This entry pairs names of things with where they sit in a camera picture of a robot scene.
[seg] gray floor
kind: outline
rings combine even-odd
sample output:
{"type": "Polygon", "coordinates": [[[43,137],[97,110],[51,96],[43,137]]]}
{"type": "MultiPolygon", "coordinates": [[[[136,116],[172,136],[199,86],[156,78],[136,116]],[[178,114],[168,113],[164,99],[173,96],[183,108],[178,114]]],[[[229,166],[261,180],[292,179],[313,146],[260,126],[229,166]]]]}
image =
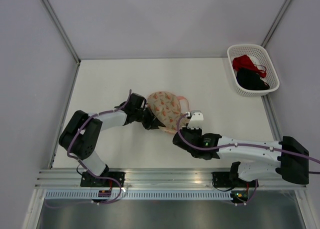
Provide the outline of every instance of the gray floor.
{"type": "MultiPolygon", "coordinates": [[[[70,200],[49,200],[51,206],[70,200]]],[[[223,201],[121,200],[42,210],[41,229],[304,229],[293,192],[258,192],[247,206],[223,201]]]]}

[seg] cloth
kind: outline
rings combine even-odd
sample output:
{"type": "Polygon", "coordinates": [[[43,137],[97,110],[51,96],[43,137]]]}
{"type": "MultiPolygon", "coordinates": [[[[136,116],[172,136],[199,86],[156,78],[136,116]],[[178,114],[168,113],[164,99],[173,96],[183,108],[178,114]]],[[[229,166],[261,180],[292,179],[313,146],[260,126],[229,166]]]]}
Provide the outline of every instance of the cloth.
{"type": "Polygon", "coordinates": [[[251,71],[254,71],[254,72],[258,73],[259,76],[262,77],[262,78],[265,78],[267,76],[267,69],[265,67],[264,67],[265,70],[258,69],[255,66],[255,64],[251,61],[250,57],[247,56],[247,55],[242,55],[242,56],[239,56],[239,57],[236,57],[235,59],[233,59],[232,67],[237,72],[241,68],[246,68],[246,69],[249,69],[251,71]]]}
{"type": "Polygon", "coordinates": [[[240,68],[236,74],[239,85],[247,90],[268,90],[270,86],[261,80],[260,76],[252,70],[240,68]]]}
{"type": "MultiPolygon", "coordinates": [[[[165,127],[159,126],[159,129],[166,133],[177,133],[178,119],[186,112],[181,112],[180,101],[186,100],[183,96],[176,96],[168,91],[157,91],[152,93],[146,100],[147,106],[151,109],[156,118],[165,125],[165,127]]],[[[180,129],[185,127],[189,122],[189,119],[183,118],[180,121],[180,129]]]]}

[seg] black cloth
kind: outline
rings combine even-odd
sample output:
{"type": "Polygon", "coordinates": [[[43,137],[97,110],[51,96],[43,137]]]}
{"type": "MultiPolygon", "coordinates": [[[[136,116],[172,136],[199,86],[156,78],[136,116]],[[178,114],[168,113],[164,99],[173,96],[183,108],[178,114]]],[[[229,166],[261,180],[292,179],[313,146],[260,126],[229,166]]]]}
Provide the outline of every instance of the black cloth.
{"type": "Polygon", "coordinates": [[[240,68],[236,74],[239,85],[247,90],[261,91],[268,90],[270,86],[261,80],[260,76],[249,69],[240,68]]]}

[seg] black cable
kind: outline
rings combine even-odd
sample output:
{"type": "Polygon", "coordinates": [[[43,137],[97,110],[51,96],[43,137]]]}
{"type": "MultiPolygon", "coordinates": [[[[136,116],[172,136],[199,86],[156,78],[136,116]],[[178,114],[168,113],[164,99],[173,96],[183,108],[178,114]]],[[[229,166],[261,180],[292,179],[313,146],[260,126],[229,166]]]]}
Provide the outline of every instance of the black cable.
{"type": "Polygon", "coordinates": [[[78,170],[79,167],[80,167],[80,164],[76,167],[76,172],[82,177],[83,176],[82,173],[80,173],[79,170],[78,170]]]}
{"type": "Polygon", "coordinates": [[[233,190],[233,189],[235,189],[235,186],[233,186],[233,187],[230,187],[229,189],[227,189],[227,190],[220,190],[220,189],[218,189],[218,188],[216,188],[215,186],[214,186],[214,181],[212,181],[212,186],[213,186],[213,188],[214,189],[217,189],[218,191],[220,191],[220,192],[230,192],[231,190],[233,190]]]}

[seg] red cloth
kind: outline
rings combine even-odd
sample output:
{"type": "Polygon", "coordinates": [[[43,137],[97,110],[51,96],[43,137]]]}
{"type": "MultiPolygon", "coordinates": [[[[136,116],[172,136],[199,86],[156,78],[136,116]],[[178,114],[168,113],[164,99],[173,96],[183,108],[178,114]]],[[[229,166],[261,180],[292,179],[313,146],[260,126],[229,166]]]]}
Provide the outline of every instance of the red cloth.
{"type": "Polygon", "coordinates": [[[239,57],[236,57],[232,61],[233,69],[236,71],[239,71],[241,68],[246,68],[249,70],[252,70],[259,74],[260,77],[265,78],[267,76],[266,70],[260,70],[258,67],[255,66],[255,64],[251,61],[250,57],[247,55],[242,55],[239,57]]]}

